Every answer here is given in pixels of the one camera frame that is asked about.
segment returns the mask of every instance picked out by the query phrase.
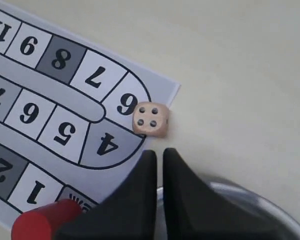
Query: red cylinder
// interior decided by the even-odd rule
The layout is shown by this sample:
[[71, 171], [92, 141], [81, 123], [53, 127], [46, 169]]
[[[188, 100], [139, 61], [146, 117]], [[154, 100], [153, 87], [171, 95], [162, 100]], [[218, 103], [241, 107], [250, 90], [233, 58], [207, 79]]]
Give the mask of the red cylinder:
[[63, 199], [22, 213], [14, 222], [11, 240], [51, 240], [62, 224], [82, 213], [71, 199]]

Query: white square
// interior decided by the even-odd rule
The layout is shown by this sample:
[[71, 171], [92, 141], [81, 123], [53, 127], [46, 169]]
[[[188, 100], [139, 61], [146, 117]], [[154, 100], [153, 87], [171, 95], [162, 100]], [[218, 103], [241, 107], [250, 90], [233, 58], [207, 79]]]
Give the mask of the white square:
[[129, 73], [102, 104], [108, 119], [132, 130], [132, 113], [136, 105], [148, 101], [143, 85]]
[[32, 92], [22, 90], [5, 123], [36, 139], [53, 112], [55, 104]]
[[39, 137], [39, 142], [60, 156], [79, 162], [89, 123], [57, 106]]
[[119, 64], [88, 50], [71, 85], [101, 101], [127, 72]]
[[29, 164], [8, 202], [22, 212], [53, 203], [63, 185], [37, 167]]
[[0, 53], [5, 53], [21, 22], [0, 11]]
[[22, 64], [35, 68], [51, 37], [51, 34], [23, 23], [6, 55]]

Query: die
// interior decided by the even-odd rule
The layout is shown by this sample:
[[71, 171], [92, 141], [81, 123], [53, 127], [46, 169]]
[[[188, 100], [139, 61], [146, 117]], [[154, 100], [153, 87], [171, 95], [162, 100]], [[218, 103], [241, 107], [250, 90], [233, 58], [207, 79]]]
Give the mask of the die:
[[163, 138], [168, 131], [169, 109], [160, 103], [140, 102], [132, 115], [132, 129], [136, 134]]

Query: number 7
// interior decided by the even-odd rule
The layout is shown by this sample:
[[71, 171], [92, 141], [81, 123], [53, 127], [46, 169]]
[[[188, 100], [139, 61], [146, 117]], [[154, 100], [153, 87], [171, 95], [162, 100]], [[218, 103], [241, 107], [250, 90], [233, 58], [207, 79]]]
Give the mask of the number 7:
[[96, 77], [100, 76], [101, 74], [103, 74], [105, 72], [105, 68], [103, 66], [98, 67], [98, 69], [85, 80], [86, 84], [91, 85], [94, 88], [99, 88], [101, 85], [101, 82], [94, 82], [93, 79], [95, 79]]

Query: black dot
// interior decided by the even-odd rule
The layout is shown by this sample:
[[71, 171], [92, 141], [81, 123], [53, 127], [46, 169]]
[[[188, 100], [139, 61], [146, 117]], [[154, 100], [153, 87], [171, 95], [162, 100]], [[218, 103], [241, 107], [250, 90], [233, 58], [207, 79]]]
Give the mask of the black dot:
[[150, 126], [151, 126], [151, 127], [155, 127], [155, 126], [157, 126], [157, 122], [156, 122], [156, 121], [154, 121], [154, 120], [152, 120], [152, 121], [150, 122]]
[[144, 124], [144, 121], [142, 119], [139, 119], [137, 123], [139, 126], [142, 126]]
[[153, 113], [153, 114], [157, 114], [157, 113], [158, 113], [158, 108], [154, 107], [154, 108], [152, 109], [152, 113]]

